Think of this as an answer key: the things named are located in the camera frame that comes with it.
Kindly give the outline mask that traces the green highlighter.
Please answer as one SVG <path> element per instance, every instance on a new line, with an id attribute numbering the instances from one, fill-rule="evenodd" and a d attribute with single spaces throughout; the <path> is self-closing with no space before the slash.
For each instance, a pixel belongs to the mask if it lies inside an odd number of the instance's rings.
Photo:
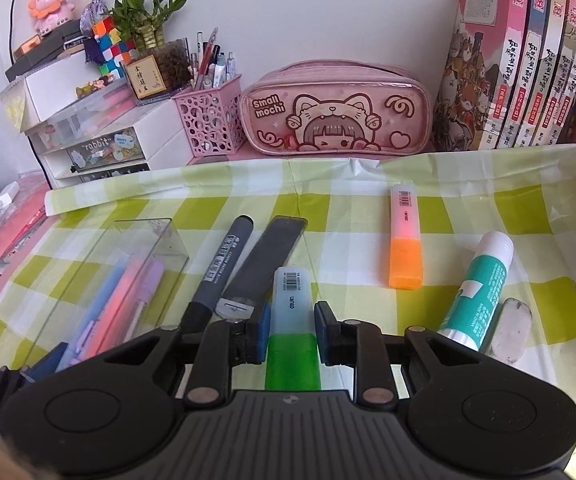
<path id="1" fill-rule="evenodd" d="M 275 272 L 271 293 L 265 389 L 319 390 L 319 367 L 309 272 L 282 266 Z"/>

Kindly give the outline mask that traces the orange highlighter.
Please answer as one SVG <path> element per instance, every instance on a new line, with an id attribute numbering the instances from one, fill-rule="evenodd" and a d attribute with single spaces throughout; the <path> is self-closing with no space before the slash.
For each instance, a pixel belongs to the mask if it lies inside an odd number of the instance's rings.
<path id="1" fill-rule="evenodd" d="M 390 205 L 389 286 L 415 290 L 423 284 L 423 255 L 414 185 L 393 186 Z"/>

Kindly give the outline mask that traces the lilac white pen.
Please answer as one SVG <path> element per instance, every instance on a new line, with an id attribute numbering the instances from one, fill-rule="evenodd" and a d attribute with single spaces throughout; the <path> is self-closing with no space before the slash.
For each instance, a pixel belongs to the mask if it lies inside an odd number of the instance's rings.
<path id="1" fill-rule="evenodd" d="M 133 299 L 133 314 L 128 318 L 128 330 L 120 342 L 128 341 L 132 338 L 136 324 L 139 320 L 139 316 L 142 314 L 146 305 L 149 304 L 154 292 L 159 287 L 163 272 L 164 272 L 164 260 L 162 257 L 147 257 L 146 262 L 143 266 L 143 274 L 139 278 L 139 289 L 134 292 Z"/>

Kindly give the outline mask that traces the pink pen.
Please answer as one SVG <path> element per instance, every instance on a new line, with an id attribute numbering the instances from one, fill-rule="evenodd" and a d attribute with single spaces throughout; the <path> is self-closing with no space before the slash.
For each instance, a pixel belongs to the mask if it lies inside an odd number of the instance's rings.
<path id="1" fill-rule="evenodd" d="M 128 330 L 128 318 L 133 314 L 134 292 L 139 289 L 139 278 L 143 274 L 144 257 L 131 258 L 117 284 L 97 315 L 90 336 L 83 346 L 81 359 L 113 348 L 123 340 Z"/>

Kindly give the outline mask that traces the blue pen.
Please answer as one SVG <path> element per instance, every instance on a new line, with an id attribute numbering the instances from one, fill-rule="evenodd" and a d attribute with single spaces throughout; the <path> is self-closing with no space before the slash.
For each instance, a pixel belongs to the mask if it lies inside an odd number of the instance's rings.
<path id="1" fill-rule="evenodd" d="M 36 364 L 33 366 L 26 365 L 21 369 L 21 376 L 27 382 L 30 382 L 31 384 L 39 382 L 45 377 L 53 375 L 54 373 L 59 372 L 59 370 L 64 370 L 65 368 L 79 362 L 83 346 L 90 336 L 97 315 L 102 310 L 102 307 L 108 300 L 114 285 L 117 284 L 117 280 L 120 278 L 125 270 L 125 266 L 127 265 L 128 259 L 121 258 L 119 262 L 113 266 L 112 270 L 106 276 L 105 281 L 103 281 L 98 288 L 92 301 L 90 301 L 90 305 L 87 307 L 81 322 L 79 322 L 74 335 L 69 341 L 62 341 Z"/>

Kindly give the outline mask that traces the grey black marker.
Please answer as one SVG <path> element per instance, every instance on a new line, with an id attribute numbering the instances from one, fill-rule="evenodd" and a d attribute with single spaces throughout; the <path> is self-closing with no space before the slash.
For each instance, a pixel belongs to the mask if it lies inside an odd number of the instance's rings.
<path id="1" fill-rule="evenodd" d="M 233 220 L 181 317 L 178 329 L 182 334 L 205 330 L 253 228 L 253 220 L 245 214 Z"/>

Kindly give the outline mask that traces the teal glue stick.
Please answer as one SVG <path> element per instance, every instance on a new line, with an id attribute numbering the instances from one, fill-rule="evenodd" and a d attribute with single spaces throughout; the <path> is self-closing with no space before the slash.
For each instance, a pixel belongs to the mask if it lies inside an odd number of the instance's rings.
<path id="1" fill-rule="evenodd" d="M 511 238 L 499 231 L 484 234 L 438 332 L 478 351 L 492 323 L 512 263 Z"/>

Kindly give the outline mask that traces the clear plastic box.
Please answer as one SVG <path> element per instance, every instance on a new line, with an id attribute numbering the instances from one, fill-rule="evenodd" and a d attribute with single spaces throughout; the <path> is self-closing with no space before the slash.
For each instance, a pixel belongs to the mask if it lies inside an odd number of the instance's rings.
<path id="1" fill-rule="evenodd" d="M 160 326 L 187 263 L 172 219 L 112 222 L 67 280 L 22 376 L 40 382 Z"/>

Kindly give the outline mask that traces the green checkered tablecloth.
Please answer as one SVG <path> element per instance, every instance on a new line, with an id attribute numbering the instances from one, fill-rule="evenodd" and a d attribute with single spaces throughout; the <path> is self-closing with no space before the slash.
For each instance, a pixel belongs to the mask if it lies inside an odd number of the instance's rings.
<path id="1" fill-rule="evenodd" d="M 416 188 L 423 284 L 389 286 L 391 189 Z M 504 294 L 533 324 L 518 365 L 576 402 L 576 144 L 390 160 L 262 158 L 158 170 L 49 193 L 54 223 L 26 246 L 0 289 L 0 368 L 26 362 L 67 280 L 117 220 L 170 218 L 189 263 L 161 325 L 177 323 L 225 232 L 241 214 L 307 226 L 291 263 L 340 318 L 398 334 L 437 328 L 481 236 L 508 234 Z M 576 451 L 568 472 L 576 478 Z"/>

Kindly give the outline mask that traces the white eraser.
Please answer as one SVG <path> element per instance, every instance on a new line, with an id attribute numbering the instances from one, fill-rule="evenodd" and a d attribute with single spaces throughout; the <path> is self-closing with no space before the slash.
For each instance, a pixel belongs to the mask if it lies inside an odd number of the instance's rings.
<path id="1" fill-rule="evenodd" d="M 508 298 L 500 307 L 486 354 L 493 359 L 513 364 L 522 358 L 533 324 L 530 307 L 516 298 Z"/>

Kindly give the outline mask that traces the pink perforated pen holder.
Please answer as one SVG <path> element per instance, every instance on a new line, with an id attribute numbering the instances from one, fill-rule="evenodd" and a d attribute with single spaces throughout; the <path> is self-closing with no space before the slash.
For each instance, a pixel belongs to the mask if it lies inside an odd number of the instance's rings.
<path id="1" fill-rule="evenodd" d="M 231 155 L 245 144 L 239 113 L 240 75 L 221 87 L 174 96 L 193 156 Z"/>

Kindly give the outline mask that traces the pink cat pencil case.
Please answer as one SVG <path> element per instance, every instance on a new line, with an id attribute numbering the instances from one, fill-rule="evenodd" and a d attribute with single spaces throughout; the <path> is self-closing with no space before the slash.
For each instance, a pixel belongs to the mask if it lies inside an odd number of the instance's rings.
<path id="1" fill-rule="evenodd" d="M 414 155 L 427 146 L 429 93 L 399 67 L 346 60 L 298 62 L 241 93 L 250 144 L 265 155 Z"/>

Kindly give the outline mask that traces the white drawer organizer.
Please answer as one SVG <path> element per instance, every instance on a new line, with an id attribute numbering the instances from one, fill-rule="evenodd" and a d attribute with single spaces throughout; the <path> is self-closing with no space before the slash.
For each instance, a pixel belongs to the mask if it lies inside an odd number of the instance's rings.
<path id="1" fill-rule="evenodd" d="M 192 152 L 173 100 L 138 104 L 125 80 L 82 99 L 75 96 L 98 75 L 79 52 L 0 92 L 0 105 L 30 141 L 51 186 L 189 164 Z"/>

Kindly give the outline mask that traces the glass planter with label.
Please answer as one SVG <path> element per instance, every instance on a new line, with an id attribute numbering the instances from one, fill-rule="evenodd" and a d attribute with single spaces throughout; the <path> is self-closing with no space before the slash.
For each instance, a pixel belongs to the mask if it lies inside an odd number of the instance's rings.
<path id="1" fill-rule="evenodd" d="M 186 41 L 177 39 L 148 49 L 125 67 L 125 74 L 138 103 L 172 96 L 192 83 Z"/>

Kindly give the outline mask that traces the pink cat book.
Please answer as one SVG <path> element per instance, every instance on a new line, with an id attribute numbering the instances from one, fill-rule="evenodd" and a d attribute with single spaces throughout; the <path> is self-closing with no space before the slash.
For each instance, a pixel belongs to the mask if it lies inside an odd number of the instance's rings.
<path id="1" fill-rule="evenodd" d="M 527 0 L 459 0 L 433 144 L 443 152 L 493 150 L 516 83 Z"/>

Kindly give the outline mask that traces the blue spine book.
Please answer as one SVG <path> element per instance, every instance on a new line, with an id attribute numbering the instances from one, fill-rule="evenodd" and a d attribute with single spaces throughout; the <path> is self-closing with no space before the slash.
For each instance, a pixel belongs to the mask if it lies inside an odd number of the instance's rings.
<path id="1" fill-rule="evenodd" d="M 523 34 L 521 61 L 516 71 L 511 100 L 497 148 L 512 148 L 518 137 L 532 91 L 542 50 L 546 27 L 548 0 L 527 0 L 526 25 Z"/>

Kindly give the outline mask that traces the rubik's cube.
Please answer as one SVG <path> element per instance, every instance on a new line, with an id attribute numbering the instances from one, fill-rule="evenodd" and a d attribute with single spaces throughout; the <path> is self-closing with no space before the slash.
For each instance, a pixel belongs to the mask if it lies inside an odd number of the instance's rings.
<path id="1" fill-rule="evenodd" d="M 137 58 L 135 42 L 122 38 L 111 16 L 102 18 L 94 24 L 92 31 L 102 54 L 102 60 L 98 63 L 100 73 L 102 76 L 123 78 L 125 67 Z"/>

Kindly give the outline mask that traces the lucky bamboo plant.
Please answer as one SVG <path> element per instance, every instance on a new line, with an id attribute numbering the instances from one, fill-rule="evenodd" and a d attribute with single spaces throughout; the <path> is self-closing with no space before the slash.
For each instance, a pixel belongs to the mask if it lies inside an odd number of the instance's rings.
<path id="1" fill-rule="evenodd" d="M 139 52 L 163 47 L 163 25 L 188 0 L 114 0 L 110 16 L 124 40 L 133 40 Z"/>

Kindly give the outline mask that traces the black box on organizer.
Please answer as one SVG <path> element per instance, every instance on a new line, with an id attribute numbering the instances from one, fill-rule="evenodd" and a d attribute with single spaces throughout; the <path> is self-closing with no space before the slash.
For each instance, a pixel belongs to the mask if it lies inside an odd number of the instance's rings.
<path id="1" fill-rule="evenodd" d="M 14 53 L 14 62 L 6 70 L 9 82 L 17 77 L 43 66 L 68 49 L 82 44 L 84 35 L 78 20 L 68 21 L 58 26 L 45 37 L 33 37 Z"/>

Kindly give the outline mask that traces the pink spine book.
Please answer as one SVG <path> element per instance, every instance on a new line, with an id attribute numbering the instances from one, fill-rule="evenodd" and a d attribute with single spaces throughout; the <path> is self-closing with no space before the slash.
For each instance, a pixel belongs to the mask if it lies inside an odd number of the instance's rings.
<path id="1" fill-rule="evenodd" d="M 556 144 L 576 93 L 576 0 L 568 0 L 556 76 L 539 119 L 533 145 Z"/>

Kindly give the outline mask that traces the yellow spine book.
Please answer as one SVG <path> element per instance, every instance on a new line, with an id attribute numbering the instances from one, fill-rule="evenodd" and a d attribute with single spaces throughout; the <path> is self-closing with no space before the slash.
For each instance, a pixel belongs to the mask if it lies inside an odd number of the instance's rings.
<path id="1" fill-rule="evenodd" d="M 548 92 L 556 72 L 565 10 L 566 0 L 548 0 L 542 50 L 539 55 L 533 88 L 530 92 L 530 101 L 528 101 L 521 127 L 513 144 L 515 148 L 526 148 L 530 145 L 546 105 Z"/>

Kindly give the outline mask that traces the orange lion toy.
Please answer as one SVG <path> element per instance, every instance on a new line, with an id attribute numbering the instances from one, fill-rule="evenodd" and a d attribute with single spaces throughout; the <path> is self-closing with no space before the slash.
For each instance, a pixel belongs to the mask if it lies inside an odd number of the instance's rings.
<path id="1" fill-rule="evenodd" d="M 35 32 L 43 38 L 73 20 L 75 5 L 68 0 L 29 0 L 28 9 Z"/>

